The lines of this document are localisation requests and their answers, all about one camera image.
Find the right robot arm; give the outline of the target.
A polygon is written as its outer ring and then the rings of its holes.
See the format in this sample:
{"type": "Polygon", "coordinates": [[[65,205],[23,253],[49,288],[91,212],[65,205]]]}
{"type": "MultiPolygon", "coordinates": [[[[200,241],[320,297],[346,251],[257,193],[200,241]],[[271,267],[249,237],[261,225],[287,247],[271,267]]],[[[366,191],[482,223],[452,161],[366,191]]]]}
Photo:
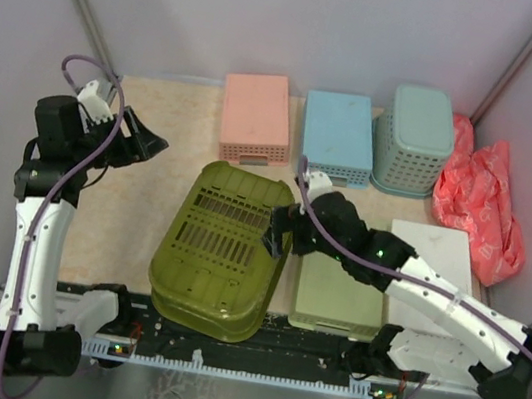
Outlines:
{"type": "Polygon", "coordinates": [[[474,388],[482,399],[532,399],[532,323],[525,325],[463,294],[389,231],[367,227],[341,193],[317,197],[311,209],[298,203],[271,211],[262,242],[274,259],[281,238],[293,253],[322,253],[357,282],[398,299],[439,326],[428,334],[397,324],[373,339],[370,366],[381,376],[419,371],[474,388]]]}

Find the salmon pink perforated bin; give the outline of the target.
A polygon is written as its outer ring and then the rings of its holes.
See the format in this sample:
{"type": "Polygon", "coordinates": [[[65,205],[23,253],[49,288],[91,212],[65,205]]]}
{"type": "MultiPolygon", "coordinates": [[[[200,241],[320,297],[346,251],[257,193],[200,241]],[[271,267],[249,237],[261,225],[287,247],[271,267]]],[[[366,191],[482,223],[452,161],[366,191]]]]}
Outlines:
{"type": "Polygon", "coordinates": [[[218,156],[230,163],[256,158],[282,166],[290,159],[289,79],[282,75],[228,74],[218,156]]]}

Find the olive green tub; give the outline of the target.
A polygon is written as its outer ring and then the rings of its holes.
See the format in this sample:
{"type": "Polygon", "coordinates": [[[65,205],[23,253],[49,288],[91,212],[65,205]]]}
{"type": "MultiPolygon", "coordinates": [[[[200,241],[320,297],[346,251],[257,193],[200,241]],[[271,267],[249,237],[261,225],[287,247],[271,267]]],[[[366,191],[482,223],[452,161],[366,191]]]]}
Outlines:
{"type": "Polygon", "coordinates": [[[259,330],[285,259],[262,243],[291,189],[224,161],[203,167],[151,259],[151,300],[167,320],[229,343],[259,330]]]}

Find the light blue perforated bin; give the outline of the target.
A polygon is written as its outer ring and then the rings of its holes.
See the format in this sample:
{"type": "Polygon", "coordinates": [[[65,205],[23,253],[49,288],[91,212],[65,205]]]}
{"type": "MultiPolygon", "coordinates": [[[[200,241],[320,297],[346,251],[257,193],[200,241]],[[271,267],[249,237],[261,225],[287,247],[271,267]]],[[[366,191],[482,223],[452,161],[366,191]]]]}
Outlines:
{"type": "Polygon", "coordinates": [[[369,97],[312,90],[304,103],[300,152],[337,186],[366,188],[373,166],[369,97]]]}

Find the light green perforated bin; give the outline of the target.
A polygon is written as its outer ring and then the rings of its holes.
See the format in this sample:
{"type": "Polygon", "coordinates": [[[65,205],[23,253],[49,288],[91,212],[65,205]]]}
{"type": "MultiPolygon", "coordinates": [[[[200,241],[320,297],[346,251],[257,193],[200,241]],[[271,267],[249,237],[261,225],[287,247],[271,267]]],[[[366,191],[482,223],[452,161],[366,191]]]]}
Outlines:
{"type": "Polygon", "coordinates": [[[325,254],[302,257],[295,278],[288,323],[296,328],[369,342],[387,321],[384,294],[325,254]]]}

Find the white plastic bin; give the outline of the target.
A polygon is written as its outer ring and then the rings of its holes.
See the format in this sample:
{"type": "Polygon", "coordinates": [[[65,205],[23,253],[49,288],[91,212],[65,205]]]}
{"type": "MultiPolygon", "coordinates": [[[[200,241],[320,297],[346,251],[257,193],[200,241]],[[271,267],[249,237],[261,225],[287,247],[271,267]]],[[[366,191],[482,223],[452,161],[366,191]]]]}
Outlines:
{"type": "MultiPolygon", "coordinates": [[[[474,281],[466,232],[399,219],[392,221],[391,232],[415,248],[417,254],[442,277],[459,290],[473,295],[474,281]]],[[[445,330],[415,309],[391,296],[387,299],[390,324],[422,333],[448,336],[445,330]]]]}

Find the pale green perforated basket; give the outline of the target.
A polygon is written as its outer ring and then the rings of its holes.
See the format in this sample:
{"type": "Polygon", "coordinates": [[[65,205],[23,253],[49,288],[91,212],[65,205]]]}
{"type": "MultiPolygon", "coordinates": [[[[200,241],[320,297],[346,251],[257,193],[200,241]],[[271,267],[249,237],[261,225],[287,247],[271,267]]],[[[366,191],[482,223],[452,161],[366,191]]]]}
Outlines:
{"type": "Polygon", "coordinates": [[[373,122],[371,183],[383,193],[427,198],[453,154],[451,99],[434,87],[401,84],[373,122]]]}

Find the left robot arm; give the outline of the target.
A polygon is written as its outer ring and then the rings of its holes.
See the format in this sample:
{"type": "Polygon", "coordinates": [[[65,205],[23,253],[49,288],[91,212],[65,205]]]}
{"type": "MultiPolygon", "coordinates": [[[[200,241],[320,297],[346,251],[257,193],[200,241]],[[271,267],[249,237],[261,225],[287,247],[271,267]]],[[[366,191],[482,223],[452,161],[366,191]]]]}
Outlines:
{"type": "Polygon", "coordinates": [[[91,115],[74,96],[42,98],[36,138],[14,176],[16,234],[0,301],[0,370],[5,376],[69,377],[82,343],[101,329],[120,334],[134,320],[124,284],[98,283],[68,312],[56,310],[63,244],[91,169],[150,160],[168,146],[126,107],[91,115]]]}

